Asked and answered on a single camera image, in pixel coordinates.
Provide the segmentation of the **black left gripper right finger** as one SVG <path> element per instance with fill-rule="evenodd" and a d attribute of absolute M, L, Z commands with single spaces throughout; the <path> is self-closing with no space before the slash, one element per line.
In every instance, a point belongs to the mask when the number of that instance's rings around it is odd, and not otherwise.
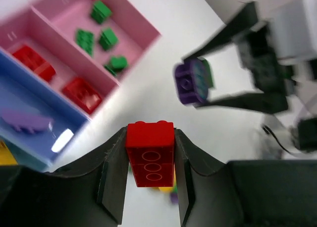
<path fill-rule="evenodd" d="M 175 133 L 175 169 L 183 227 L 314 227 L 315 160 L 222 163 Z"/>

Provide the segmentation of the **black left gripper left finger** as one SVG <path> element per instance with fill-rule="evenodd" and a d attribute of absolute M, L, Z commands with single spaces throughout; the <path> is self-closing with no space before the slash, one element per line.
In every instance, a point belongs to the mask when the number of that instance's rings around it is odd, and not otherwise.
<path fill-rule="evenodd" d="M 3 227 L 116 227 L 122 223 L 128 157 L 126 128 L 54 172 L 0 169 Z"/>

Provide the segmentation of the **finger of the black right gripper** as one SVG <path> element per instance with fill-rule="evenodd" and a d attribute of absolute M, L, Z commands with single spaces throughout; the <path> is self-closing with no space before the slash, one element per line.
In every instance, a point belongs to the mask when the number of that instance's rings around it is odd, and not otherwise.
<path fill-rule="evenodd" d="M 241 93 L 236 96 L 226 96 L 203 104 L 196 104 L 195 108 L 229 107 L 264 114 L 277 114 L 289 109 L 286 96 L 280 93 Z"/>
<path fill-rule="evenodd" d="M 245 30 L 249 30 L 256 25 L 258 21 L 257 3 L 255 1 L 245 3 L 218 33 L 211 37 L 200 48 L 184 56 L 182 60 L 187 61 L 199 58 L 220 50 L 228 44 L 231 44 L 234 36 Z"/>

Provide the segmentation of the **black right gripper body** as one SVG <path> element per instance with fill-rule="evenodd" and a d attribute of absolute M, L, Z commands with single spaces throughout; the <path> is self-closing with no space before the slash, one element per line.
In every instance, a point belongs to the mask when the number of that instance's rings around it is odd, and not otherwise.
<path fill-rule="evenodd" d="M 291 68 L 278 62 L 268 21 L 261 21 L 234 36 L 234 44 L 242 67 L 252 75 L 255 88 L 284 96 L 294 93 L 294 81 L 289 77 Z"/>

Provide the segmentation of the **purple lotus lego brick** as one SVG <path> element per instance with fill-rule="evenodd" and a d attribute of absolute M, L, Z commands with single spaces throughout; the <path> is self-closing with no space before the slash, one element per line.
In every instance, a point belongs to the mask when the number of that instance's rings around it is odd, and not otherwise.
<path fill-rule="evenodd" d="M 178 64 L 174 69 L 177 95 L 183 105 L 203 104 L 209 95 L 207 72 L 197 58 Z"/>

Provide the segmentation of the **red base lego brick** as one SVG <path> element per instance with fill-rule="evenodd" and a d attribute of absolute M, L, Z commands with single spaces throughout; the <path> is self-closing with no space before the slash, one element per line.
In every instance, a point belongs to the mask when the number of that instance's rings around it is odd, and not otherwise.
<path fill-rule="evenodd" d="M 138 121 L 127 125 L 125 149 L 137 187 L 174 185 L 174 124 Z"/>

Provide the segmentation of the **purple round lego brick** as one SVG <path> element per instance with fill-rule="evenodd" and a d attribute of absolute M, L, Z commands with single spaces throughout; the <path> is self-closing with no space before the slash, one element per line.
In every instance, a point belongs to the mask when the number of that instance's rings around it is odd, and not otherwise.
<path fill-rule="evenodd" d="M 37 134 L 52 130 L 54 119 L 38 113 L 12 109 L 0 110 L 0 132 Z"/>

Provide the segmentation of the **small green lego brick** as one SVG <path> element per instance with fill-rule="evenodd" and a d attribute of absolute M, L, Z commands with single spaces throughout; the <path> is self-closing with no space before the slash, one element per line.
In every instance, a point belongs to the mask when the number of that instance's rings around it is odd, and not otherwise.
<path fill-rule="evenodd" d="M 99 44 L 104 51 L 113 48 L 118 43 L 118 38 L 111 28 L 106 28 L 101 31 Z"/>

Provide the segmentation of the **green lego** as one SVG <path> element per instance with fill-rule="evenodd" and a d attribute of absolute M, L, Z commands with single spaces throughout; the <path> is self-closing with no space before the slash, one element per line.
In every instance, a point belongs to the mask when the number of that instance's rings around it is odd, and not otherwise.
<path fill-rule="evenodd" d="M 112 16 L 112 11 L 101 0 L 96 0 L 93 3 L 90 16 L 95 22 L 102 24 Z"/>

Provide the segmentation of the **red oval lego brick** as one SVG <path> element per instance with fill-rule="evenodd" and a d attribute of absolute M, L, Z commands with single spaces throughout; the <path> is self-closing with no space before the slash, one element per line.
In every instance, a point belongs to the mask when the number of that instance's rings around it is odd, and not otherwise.
<path fill-rule="evenodd" d="M 56 75 L 53 66 L 28 45 L 23 45 L 12 55 L 28 67 L 34 74 L 50 83 Z"/>

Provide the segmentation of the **purple scalloped lego brick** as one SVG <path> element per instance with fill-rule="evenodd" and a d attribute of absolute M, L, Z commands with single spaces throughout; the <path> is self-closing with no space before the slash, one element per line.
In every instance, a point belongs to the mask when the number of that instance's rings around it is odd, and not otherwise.
<path fill-rule="evenodd" d="M 174 205 L 178 204 L 178 194 L 177 194 L 177 192 L 171 192 L 170 193 L 170 201 Z"/>

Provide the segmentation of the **green arched lego brick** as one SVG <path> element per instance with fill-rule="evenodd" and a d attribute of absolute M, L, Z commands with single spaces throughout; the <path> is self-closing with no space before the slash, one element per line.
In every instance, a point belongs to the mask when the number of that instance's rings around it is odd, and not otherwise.
<path fill-rule="evenodd" d="M 205 58 L 202 58 L 201 61 L 202 61 L 203 65 L 204 65 L 205 71 L 206 71 L 205 78 L 206 78 L 207 86 L 210 89 L 212 89 L 212 88 L 214 88 L 212 67 L 210 66 L 210 63 Z"/>

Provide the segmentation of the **green studded lego plate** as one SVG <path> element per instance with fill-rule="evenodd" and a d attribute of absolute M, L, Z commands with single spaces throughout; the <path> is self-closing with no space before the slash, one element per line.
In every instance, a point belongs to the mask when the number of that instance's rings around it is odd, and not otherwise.
<path fill-rule="evenodd" d="M 95 36 L 92 32 L 83 29 L 77 29 L 75 34 L 75 42 L 89 56 L 93 57 Z"/>

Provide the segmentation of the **small red lego in tray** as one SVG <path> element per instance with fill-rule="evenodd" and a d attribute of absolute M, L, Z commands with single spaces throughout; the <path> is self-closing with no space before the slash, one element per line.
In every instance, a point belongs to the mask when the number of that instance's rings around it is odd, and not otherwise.
<path fill-rule="evenodd" d="M 92 114 L 103 101 L 97 90 L 81 77 L 67 83 L 62 93 L 87 114 Z"/>

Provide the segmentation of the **large pink container tray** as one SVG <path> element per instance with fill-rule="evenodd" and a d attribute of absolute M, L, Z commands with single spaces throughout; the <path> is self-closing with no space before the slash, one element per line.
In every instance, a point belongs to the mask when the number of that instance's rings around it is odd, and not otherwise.
<path fill-rule="evenodd" d="M 102 24 L 91 17 L 93 4 L 97 1 L 112 11 Z M 128 67 L 116 75 L 119 81 L 160 36 L 159 31 L 129 0 L 37 0 L 33 7 L 71 41 L 75 40 L 78 29 L 92 32 L 95 36 L 92 59 L 95 62 L 104 65 L 111 56 L 126 57 Z M 105 51 L 98 40 L 101 32 L 108 28 L 114 32 L 118 42 Z"/>

